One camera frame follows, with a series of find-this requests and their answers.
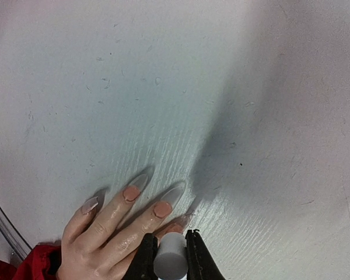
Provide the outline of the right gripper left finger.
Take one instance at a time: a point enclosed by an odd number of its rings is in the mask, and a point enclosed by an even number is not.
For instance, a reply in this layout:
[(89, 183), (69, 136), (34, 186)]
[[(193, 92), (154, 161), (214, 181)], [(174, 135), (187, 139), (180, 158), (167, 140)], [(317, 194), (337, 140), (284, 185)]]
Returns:
[(158, 252), (158, 239), (153, 233), (144, 235), (137, 252), (125, 273), (125, 280), (158, 280), (154, 272), (154, 259)]

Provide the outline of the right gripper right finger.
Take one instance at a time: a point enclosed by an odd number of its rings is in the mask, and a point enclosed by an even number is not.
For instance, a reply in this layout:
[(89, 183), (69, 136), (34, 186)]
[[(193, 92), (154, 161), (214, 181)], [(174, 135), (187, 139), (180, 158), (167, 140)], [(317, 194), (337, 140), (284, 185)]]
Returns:
[(188, 230), (185, 236), (188, 280), (224, 280), (199, 230)]

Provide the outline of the white nail polish cap brush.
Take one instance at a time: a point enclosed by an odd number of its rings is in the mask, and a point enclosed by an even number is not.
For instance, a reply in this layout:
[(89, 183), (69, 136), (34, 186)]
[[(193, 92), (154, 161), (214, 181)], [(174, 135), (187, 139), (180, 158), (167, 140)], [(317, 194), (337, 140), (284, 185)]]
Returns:
[(167, 233), (160, 241), (153, 262), (155, 275), (159, 279), (183, 279), (188, 271), (185, 237), (176, 232)]

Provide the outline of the red sleeve forearm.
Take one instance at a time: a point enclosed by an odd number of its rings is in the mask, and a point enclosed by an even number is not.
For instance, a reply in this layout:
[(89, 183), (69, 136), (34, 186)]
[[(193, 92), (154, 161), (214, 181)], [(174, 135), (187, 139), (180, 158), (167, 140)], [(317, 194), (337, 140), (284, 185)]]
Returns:
[(56, 280), (61, 260), (60, 246), (37, 245), (17, 268), (0, 260), (0, 279)]

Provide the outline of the mannequin hand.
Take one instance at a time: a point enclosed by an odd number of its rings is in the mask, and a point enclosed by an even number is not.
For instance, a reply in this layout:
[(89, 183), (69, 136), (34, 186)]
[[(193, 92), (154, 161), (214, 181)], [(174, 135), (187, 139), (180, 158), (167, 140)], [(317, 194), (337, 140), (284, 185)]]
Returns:
[(148, 184), (149, 173), (143, 171), (102, 210), (97, 197), (85, 201), (64, 229), (57, 279), (122, 279), (145, 234), (154, 233), (162, 240), (168, 233), (184, 232), (189, 215), (165, 223), (184, 194), (183, 181), (170, 186), (130, 223), (124, 223)]

